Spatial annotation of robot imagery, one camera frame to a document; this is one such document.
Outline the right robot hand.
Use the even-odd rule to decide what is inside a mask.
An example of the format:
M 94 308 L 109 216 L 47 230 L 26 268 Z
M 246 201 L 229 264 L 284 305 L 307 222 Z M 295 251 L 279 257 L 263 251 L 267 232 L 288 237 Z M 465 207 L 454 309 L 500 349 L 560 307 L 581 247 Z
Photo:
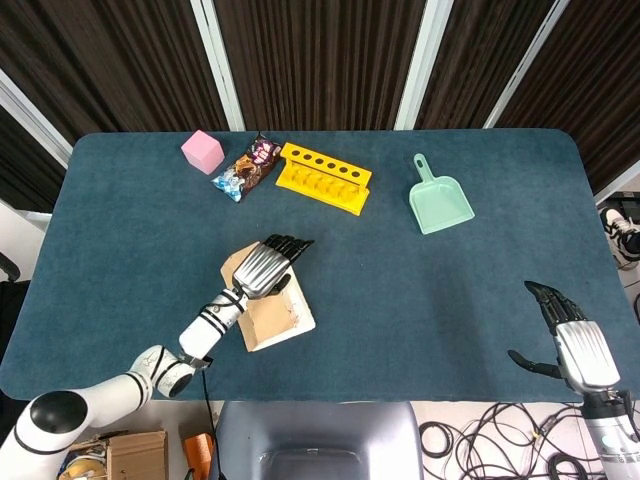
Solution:
M 540 307 L 554 341 L 556 362 L 534 362 L 515 350 L 508 352 L 510 359 L 526 371 L 565 381 L 580 395 L 612 391 L 620 374 L 597 322 L 555 288 L 529 280 L 524 285 Z

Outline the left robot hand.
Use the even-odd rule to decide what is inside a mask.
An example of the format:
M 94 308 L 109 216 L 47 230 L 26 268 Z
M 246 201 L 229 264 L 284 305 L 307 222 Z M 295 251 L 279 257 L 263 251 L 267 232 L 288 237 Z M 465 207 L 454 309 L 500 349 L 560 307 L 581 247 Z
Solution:
M 288 268 L 313 243 L 313 240 L 291 235 L 270 235 L 259 242 L 234 270 L 233 288 L 250 300 L 269 296 L 276 286 L 282 289 Z

